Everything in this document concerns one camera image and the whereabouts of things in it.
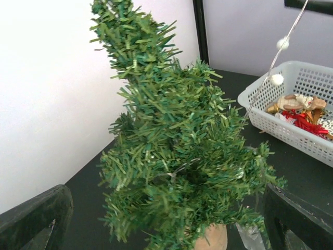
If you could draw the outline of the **white perforated plastic basket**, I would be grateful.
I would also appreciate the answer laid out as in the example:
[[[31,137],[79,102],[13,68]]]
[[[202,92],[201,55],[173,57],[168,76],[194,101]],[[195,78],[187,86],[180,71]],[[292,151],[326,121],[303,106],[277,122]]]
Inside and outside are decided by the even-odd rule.
[[[281,74],[284,82],[273,86],[263,75],[237,98],[248,110],[251,124],[311,157],[332,166],[332,141],[302,130],[270,115],[266,109],[281,96],[300,93],[316,95],[327,103],[324,119],[332,119],[332,68],[301,61],[287,61],[276,66],[272,74]]]

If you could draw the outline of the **small green christmas tree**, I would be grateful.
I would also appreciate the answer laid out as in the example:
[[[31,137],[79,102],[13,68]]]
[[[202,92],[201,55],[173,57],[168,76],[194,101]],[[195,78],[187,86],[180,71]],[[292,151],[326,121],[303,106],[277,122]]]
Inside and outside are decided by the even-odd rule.
[[[156,22],[132,1],[93,1],[92,30],[107,51],[126,112],[111,124],[114,146],[102,153],[104,222],[112,239],[147,234],[148,249],[193,249],[210,224],[258,227],[264,217],[242,204],[270,183],[266,143],[247,146],[246,119],[224,98],[218,75],[197,61],[182,67],[174,24]]]

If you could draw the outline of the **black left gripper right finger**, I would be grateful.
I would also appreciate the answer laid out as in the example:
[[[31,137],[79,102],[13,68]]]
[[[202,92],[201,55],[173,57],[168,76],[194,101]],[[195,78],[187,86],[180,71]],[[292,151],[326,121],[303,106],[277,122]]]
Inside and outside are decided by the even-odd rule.
[[[272,249],[290,249],[288,231],[309,249],[332,249],[332,215],[294,194],[268,184],[263,212]]]

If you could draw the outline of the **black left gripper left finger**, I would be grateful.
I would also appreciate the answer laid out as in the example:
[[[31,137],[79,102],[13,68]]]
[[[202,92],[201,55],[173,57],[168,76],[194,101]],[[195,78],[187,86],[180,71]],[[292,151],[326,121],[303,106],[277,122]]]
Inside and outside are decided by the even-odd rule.
[[[1,214],[1,249],[62,249],[72,215],[71,191],[57,185]]]

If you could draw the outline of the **red star ornament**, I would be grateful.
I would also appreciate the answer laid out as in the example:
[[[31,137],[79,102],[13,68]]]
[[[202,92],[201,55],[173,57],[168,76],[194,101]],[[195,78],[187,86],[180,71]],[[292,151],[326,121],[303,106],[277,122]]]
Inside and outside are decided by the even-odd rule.
[[[332,140],[332,135],[329,134],[328,130],[324,129],[324,127],[320,124],[312,124],[309,121],[307,121],[305,118],[306,117],[305,113],[297,114],[292,110],[292,111],[283,111],[281,114],[287,119],[289,118],[293,119],[294,120],[293,124],[296,127],[304,131],[307,131],[313,135],[316,135],[320,138]]]

